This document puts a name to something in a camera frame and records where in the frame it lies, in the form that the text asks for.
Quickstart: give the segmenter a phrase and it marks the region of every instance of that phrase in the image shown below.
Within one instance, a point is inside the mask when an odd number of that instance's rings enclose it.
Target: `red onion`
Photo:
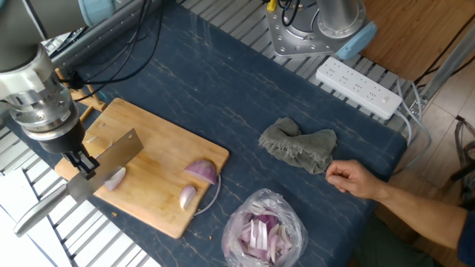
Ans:
[[[188,165],[185,172],[213,185],[216,183],[216,167],[206,159],[200,159]]]
[[[196,189],[194,189],[193,186],[191,185],[185,186],[185,188],[181,191],[181,195],[180,195],[180,207],[183,210],[186,210],[186,208],[188,208],[188,205],[190,205],[190,202],[193,200],[195,195],[196,195]]]
[[[262,266],[276,266],[288,253],[292,243],[286,226],[278,222],[278,214],[255,202],[243,217],[243,227],[237,241],[243,253],[260,260]]]
[[[104,186],[109,191],[112,191],[120,184],[120,182],[122,182],[122,179],[124,179],[124,176],[125,176],[125,167],[122,167],[109,180],[104,182]]]

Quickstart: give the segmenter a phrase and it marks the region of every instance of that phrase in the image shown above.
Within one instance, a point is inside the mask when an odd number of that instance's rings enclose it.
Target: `human arm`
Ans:
[[[326,179],[342,192],[380,202],[429,240],[457,248],[467,218],[466,210],[388,185],[354,160],[334,161],[327,169]]]

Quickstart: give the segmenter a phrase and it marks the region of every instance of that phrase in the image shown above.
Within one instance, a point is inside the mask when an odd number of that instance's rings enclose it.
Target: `power strip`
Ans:
[[[333,57],[317,69],[315,77],[383,119],[389,119],[402,98]]]

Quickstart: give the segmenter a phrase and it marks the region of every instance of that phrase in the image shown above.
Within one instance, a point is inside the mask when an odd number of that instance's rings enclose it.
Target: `plastic bag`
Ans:
[[[291,267],[304,253],[308,243],[308,233],[304,225],[298,219],[293,208],[280,194],[276,194],[269,189],[261,189],[250,196],[241,207],[239,207],[229,218],[223,232],[221,248],[224,257],[231,267],[253,267],[269,266],[268,263],[244,254],[243,247],[238,241],[248,214],[251,213],[251,204],[257,203],[267,210],[274,211],[278,215],[278,220],[286,226],[286,232],[293,244],[286,255],[279,257],[274,265],[276,267]]]

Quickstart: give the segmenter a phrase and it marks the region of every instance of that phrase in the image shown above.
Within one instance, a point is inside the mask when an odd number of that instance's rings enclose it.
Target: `knife handle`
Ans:
[[[68,185],[61,185],[53,193],[45,197],[42,201],[34,205],[23,217],[16,223],[13,231],[17,237],[34,227],[40,220],[46,217],[56,207],[61,200],[69,195]]]

